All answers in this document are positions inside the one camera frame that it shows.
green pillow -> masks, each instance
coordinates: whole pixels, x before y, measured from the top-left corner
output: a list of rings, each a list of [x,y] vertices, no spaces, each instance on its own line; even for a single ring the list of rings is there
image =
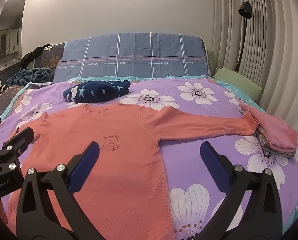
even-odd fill
[[[216,80],[222,80],[240,88],[253,101],[257,100],[262,92],[262,88],[259,87],[257,84],[228,68],[219,69],[218,72],[213,76],[213,78]]]
[[[211,76],[215,74],[215,54],[212,49],[207,48],[207,55],[208,55],[208,67],[210,69]]]

shirt sleeve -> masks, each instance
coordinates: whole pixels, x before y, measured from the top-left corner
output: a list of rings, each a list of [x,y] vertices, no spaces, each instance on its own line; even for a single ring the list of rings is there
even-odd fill
[[[30,127],[34,131],[34,141],[37,141],[43,134],[48,133],[54,127],[54,125],[60,119],[60,116],[61,111],[54,114],[47,114],[46,112],[43,112],[39,118],[21,125],[19,129],[13,131],[10,137],[12,138],[16,134],[25,130],[27,127]]]
[[[172,106],[160,111],[141,107],[139,121],[149,136],[164,140],[189,140],[236,134],[251,135],[258,123],[247,111],[242,118],[188,114]]]

white wall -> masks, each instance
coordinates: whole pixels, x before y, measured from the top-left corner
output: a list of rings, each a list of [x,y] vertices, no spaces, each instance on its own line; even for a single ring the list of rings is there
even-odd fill
[[[18,28],[18,57],[22,57],[22,26]]]
[[[22,54],[48,43],[117,32],[194,35],[211,47],[214,15],[215,0],[26,0]]]

purple bedsheet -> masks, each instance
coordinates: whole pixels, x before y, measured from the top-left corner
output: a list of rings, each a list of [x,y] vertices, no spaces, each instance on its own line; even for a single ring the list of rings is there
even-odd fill
[[[0,148],[16,126],[39,118],[46,111],[51,114],[80,104],[67,103],[62,92],[74,86],[62,82],[40,89],[27,90],[14,113],[4,120],[0,128]],[[140,104],[160,110],[171,105],[184,112],[240,118],[238,98],[223,87],[210,83],[207,79],[182,80],[164,79],[132,84],[127,96],[115,101]],[[233,165],[240,164],[249,171],[261,172],[271,168],[275,176],[281,198],[283,222],[291,215],[298,202],[298,161],[279,156],[263,154],[254,136],[220,136],[191,141],[161,141],[171,213],[175,225],[175,239],[187,239],[208,223],[219,208],[225,194],[221,193],[200,157],[200,145],[209,141],[215,150],[228,157]],[[32,145],[20,157],[20,163],[30,154]],[[238,225],[246,208],[250,193],[246,193],[237,214],[229,226]],[[2,198],[5,210],[9,195]]]

bear print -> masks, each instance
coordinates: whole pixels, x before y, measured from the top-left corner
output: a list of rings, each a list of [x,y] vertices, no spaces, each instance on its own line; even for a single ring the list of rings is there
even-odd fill
[[[106,150],[106,151],[114,151],[119,149],[118,145],[118,135],[114,136],[105,136],[105,143],[104,145],[99,145],[100,149]]]

